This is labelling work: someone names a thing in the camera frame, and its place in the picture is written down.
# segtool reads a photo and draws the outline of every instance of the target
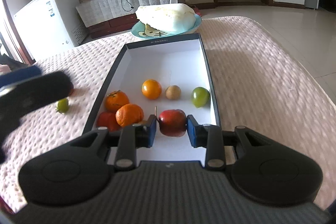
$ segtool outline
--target freezer sticker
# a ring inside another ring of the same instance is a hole
[[[54,13],[54,9],[53,9],[53,7],[52,7],[52,5],[51,5],[51,2],[48,1],[48,2],[46,3],[46,5],[47,5],[48,11],[49,11],[49,13],[50,13],[50,17],[53,17],[53,16],[55,15],[55,13]]]

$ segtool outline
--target blue plate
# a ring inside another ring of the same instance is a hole
[[[196,21],[195,21],[194,26],[191,29],[187,30],[186,32],[179,33],[179,34],[187,34],[187,33],[196,32],[196,30],[202,23],[202,18],[197,14],[195,14],[195,18],[196,18]],[[159,31],[154,28],[151,28],[150,30],[145,30],[145,24],[143,24],[140,21],[132,27],[131,32],[132,32],[132,35],[134,35],[135,37],[139,37],[141,39],[151,39],[155,37],[171,37],[172,35],[174,35],[171,33]]]

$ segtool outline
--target table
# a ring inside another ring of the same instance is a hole
[[[247,127],[287,145],[321,166],[315,200],[325,209],[336,197],[336,106],[304,67],[257,22],[245,17],[206,19],[199,32],[209,61],[224,130]],[[16,212],[26,201],[17,175],[31,158],[83,132],[91,107],[130,33],[98,39],[37,63],[45,73],[64,70],[76,88],[67,115],[49,105],[22,119],[3,148],[0,195]],[[233,161],[228,153],[228,162]]]

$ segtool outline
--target green tomato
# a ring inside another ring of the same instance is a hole
[[[204,106],[210,98],[210,92],[205,88],[199,86],[191,93],[191,100],[195,107],[199,108]]]
[[[64,98],[59,100],[56,104],[56,110],[59,113],[66,113],[69,110],[69,100],[68,98]]]

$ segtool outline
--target orange fruit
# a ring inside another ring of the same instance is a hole
[[[126,104],[129,104],[129,99],[127,95],[120,90],[111,92],[105,100],[106,110],[113,113],[116,113],[119,108]]]
[[[97,120],[97,127],[107,127],[110,132],[117,131],[120,129],[120,125],[118,125],[116,120],[115,113],[111,112],[102,112]]]
[[[141,91],[148,99],[155,100],[161,95],[162,88],[159,82],[149,79],[143,82]]]
[[[138,105],[127,104],[119,108],[115,118],[121,127],[129,126],[143,120],[143,110]]]

